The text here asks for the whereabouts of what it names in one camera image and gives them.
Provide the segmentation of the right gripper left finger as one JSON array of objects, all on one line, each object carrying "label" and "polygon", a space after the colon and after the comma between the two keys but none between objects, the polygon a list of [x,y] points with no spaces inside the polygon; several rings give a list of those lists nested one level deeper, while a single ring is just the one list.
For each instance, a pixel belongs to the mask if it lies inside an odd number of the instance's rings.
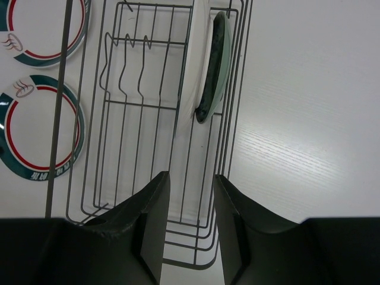
[{"label": "right gripper left finger", "polygon": [[82,226],[62,218],[1,220],[2,284],[159,284],[170,175]]}]

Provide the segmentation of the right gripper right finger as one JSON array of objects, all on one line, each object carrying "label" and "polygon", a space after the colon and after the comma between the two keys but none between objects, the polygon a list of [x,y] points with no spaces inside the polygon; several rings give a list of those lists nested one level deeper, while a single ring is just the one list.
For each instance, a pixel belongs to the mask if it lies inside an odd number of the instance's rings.
[{"label": "right gripper right finger", "polygon": [[292,222],[214,177],[226,284],[378,284],[379,218]]}]

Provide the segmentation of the green red rimmed plate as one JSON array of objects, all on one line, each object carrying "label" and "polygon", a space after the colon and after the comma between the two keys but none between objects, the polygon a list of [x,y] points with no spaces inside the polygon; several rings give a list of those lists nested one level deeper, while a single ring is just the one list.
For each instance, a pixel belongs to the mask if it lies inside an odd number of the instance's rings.
[{"label": "green red rimmed plate", "polygon": [[[32,74],[1,93],[1,160],[24,179],[48,179],[57,91],[56,78]],[[55,177],[65,174],[76,162],[85,134],[85,116],[77,93],[65,84]]]},{"label": "green red rimmed plate", "polygon": [[33,68],[59,64],[66,4],[1,1],[1,50]]}]

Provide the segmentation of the blue floral green plate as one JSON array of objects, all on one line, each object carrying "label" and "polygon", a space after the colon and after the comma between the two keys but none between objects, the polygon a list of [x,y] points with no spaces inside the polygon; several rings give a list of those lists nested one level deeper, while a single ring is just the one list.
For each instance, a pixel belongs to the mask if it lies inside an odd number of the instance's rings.
[{"label": "blue floral green plate", "polygon": [[218,108],[229,78],[231,60],[232,33],[230,23],[226,13],[220,11],[213,20],[207,75],[201,101],[195,109],[195,116],[199,124],[206,123]]}]

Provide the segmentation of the white plate dark rim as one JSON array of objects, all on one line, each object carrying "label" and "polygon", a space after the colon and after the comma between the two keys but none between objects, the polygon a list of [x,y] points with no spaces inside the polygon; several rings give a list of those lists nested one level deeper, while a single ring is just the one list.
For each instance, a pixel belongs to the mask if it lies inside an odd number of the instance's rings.
[{"label": "white plate dark rim", "polygon": [[191,122],[192,115],[201,100],[201,78],[204,70],[209,23],[210,2],[194,1],[186,51],[185,72],[179,99],[178,130],[186,128]]}]

